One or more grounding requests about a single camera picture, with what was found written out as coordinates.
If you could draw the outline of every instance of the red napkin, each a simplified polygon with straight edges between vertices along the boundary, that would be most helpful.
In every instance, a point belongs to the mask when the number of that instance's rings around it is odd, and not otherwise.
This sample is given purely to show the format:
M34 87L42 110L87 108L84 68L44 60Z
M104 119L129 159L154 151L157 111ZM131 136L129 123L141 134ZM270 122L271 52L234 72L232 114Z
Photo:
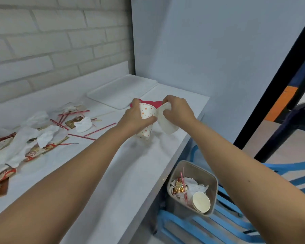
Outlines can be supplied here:
M141 103L146 103L146 104L150 104L152 106L154 106L156 109L158 109L160 106L163 105L163 102L162 101L142 101L141 99L139 99L139 101Z

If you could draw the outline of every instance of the right arm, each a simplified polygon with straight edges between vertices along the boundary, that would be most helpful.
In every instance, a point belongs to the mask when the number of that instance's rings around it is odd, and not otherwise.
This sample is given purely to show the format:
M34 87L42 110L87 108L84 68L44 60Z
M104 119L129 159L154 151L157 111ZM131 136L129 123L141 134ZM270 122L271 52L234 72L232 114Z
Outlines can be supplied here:
M164 116L198 144L227 193L267 243L305 243L305 194L198 121L183 98Z

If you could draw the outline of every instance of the left hand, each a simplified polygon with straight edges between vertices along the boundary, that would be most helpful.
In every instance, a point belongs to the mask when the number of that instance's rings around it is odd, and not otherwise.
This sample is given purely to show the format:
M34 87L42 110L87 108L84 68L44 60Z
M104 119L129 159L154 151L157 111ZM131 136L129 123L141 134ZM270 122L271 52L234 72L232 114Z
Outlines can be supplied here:
M140 101L137 98L132 100L132 108L126 110L121 120L116 125L125 135L126 138L139 133L142 129L157 121L157 117L151 116L147 119L142 119L140 115Z

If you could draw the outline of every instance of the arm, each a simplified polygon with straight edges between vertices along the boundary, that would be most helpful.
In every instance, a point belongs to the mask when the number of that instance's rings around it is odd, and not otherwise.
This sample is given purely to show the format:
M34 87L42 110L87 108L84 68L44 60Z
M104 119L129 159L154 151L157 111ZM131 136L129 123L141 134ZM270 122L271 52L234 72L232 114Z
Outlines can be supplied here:
M144 127L139 100L89 147L43 178L0 214L0 244L59 243L84 209L119 147Z
M167 96L164 116L185 130L229 196L267 243L305 243L305 194L199 122L185 99Z

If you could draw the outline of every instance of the trash can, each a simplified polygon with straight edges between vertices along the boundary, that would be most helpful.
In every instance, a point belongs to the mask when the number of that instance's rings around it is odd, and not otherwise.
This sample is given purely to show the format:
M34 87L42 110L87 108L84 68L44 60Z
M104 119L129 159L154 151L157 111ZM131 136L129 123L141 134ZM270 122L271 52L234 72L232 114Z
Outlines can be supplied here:
M169 192L168 189L170 187L171 182L181 177L180 173L183 171L183 168L185 170L185 177L192 178L196 180L199 184L204 184L205 186L209 185L209 188L206 191L206 195L210 199L210 209L206 213L197 212L190 206L179 201L178 197L173 196L172 193ZM185 160L179 161L167 183L168 197L166 199L166 210L183 219L192 215L208 217L210 214L213 213L216 203L217 191L218 180L212 173L194 165L191 162Z

